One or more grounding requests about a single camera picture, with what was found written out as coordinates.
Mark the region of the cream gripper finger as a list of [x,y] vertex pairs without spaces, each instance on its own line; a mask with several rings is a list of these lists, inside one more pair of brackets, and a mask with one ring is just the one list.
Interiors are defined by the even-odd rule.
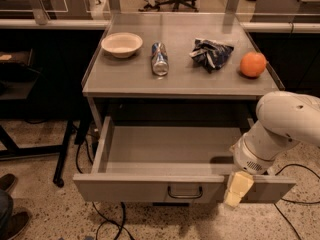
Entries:
[[253,176],[244,171],[232,172],[228,178],[223,203],[237,207],[254,184]]

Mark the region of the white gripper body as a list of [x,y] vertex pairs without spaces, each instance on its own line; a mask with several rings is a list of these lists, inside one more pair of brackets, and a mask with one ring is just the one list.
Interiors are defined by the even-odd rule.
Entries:
[[232,146],[234,164],[251,175],[260,175],[273,165],[283,148],[281,138],[247,132]]

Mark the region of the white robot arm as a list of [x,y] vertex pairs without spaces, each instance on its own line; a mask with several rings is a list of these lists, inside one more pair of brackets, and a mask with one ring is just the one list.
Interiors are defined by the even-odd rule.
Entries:
[[237,207],[281,152],[299,142],[320,146],[320,99],[311,95],[274,91],[256,106],[257,121],[232,146],[238,167],[229,176],[223,202]]

